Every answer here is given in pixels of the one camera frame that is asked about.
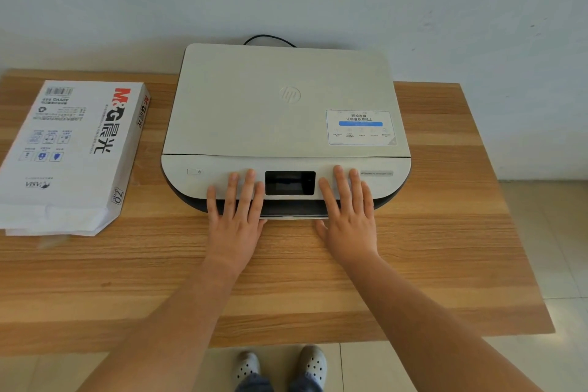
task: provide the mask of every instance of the power cord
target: power cord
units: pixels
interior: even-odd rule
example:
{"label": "power cord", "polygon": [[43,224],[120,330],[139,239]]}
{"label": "power cord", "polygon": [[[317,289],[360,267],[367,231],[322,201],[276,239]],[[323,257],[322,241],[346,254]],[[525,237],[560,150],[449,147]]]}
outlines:
{"label": "power cord", "polygon": [[279,41],[285,42],[286,44],[288,44],[291,47],[297,48],[293,43],[288,42],[287,40],[282,39],[281,37],[272,36],[271,34],[257,34],[256,36],[252,36],[249,39],[247,39],[243,45],[249,44],[253,39],[257,39],[258,37],[271,37],[272,39],[277,39]]}

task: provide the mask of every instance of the hand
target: hand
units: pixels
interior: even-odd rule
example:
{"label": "hand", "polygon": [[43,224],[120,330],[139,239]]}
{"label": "hand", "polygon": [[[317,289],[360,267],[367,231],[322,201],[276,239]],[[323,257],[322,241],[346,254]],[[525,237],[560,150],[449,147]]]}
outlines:
{"label": "hand", "polygon": [[333,172],[341,198],[341,210],[329,182],[324,177],[321,178],[319,187],[329,213],[329,227],[327,228],[322,220],[316,220],[316,232],[334,259],[344,269],[348,269],[366,257],[378,255],[373,199],[368,184],[359,180],[357,169],[349,171],[351,190],[343,168],[337,165]]}
{"label": "hand", "polygon": [[263,225],[267,222],[267,220],[259,219],[265,188],[261,181],[257,184],[254,183],[255,171],[253,169],[247,171],[245,184],[241,189],[239,206],[235,211],[238,181],[238,173],[233,172],[229,175],[222,216],[217,210],[215,188],[209,186],[206,191],[209,228],[205,260],[225,265],[235,275],[235,278],[239,276],[253,256]]}

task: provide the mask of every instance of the wood grain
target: wood grain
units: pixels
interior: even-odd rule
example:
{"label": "wood grain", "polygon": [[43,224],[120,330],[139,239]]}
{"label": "wood grain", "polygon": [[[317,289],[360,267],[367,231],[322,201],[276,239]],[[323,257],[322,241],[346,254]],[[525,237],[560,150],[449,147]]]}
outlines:
{"label": "wood grain", "polygon": [[[45,79],[142,81],[152,96],[121,216],[96,237],[0,237],[0,354],[106,351],[202,260],[206,216],[159,157],[178,77],[9,70],[3,160]],[[412,173],[377,210],[380,253],[482,334],[553,325],[459,84],[395,83]],[[310,221],[270,221],[212,346],[383,339]]]}

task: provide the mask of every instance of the finger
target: finger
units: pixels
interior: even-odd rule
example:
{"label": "finger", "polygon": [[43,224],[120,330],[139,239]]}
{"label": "finger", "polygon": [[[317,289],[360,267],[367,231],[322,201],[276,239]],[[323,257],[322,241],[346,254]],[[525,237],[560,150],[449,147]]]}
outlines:
{"label": "finger", "polygon": [[339,190],[339,198],[341,199],[341,212],[349,214],[353,212],[351,205],[351,190],[347,183],[347,177],[340,165],[336,165],[333,169],[334,178],[337,180],[337,189]]}
{"label": "finger", "polygon": [[316,233],[320,237],[320,240],[326,242],[329,229],[326,227],[325,222],[323,222],[322,220],[315,220],[315,229]]}
{"label": "finger", "polygon": [[320,178],[319,188],[320,192],[323,193],[329,217],[337,217],[339,215],[339,205],[337,204],[337,200],[334,199],[333,189],[330,188],[329,182],[326,178]]}
{"label": "finger", "polygon": [[237,207],[236,216],[240,216],[247,220],[247,214],[249,212],[249,204],[251,203],[251,197],[254,195],[255,185],[255,171],[249,169],[245,174],[245,183],[241,189],[241,195],[239,196],[239,206]]}
{"label": "finger", "polygon": [[351,179],[351,192],[353,194],[353,210],[360,214],[364,211],[364,192],[362,191],[362,181],[359,179],[359,171],[351,169],[349,178]]}
{"label": "finger", "polygon": [[222,213],[223,218],[226,220],[231,220],[235,215],[237,183],[239,183],[239,174],[237,172],[231,172],[229,174],[229,184],[227,185],[226,194],[224,196],[224,211]]}
{"label": "finger", "polygon": [[364,214],[368,218],[373,217],[373,198],[371,197],[371,190],[365,181],[362,181],[362,191],[364,192]]}
{"label": "finger", "polygon": [[264,218],[263,220],[260,220],[258,223],[258,238],[261,235],[261,231],[263,230],[263,225],[265,225],[268,222],[267,218]]}
{"label": "finger", "polygon": [[251,202],[251,208],[249,208],[249,218],[247,222],[256,223],[261,216],[261,208],[263,207],[263,196],[265,194],[265,185],[263,181],[258,181],[255,184],[255,195],[254,201]]}
{"label": "finger", "polygon": [[216,223],[219,219],[217,210],[217,190],[214,186],[209,186],[206,190],[206,210],[208,211],[208,221]]}

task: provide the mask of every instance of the black screen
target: black screen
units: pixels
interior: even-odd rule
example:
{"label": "black screen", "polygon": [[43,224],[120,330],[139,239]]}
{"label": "black screen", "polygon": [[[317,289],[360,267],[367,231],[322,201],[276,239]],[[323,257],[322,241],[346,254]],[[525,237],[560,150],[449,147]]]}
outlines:
{"label": "black screen", "polygon": [[266,171],[266,195],[314,195],[315,172]]}

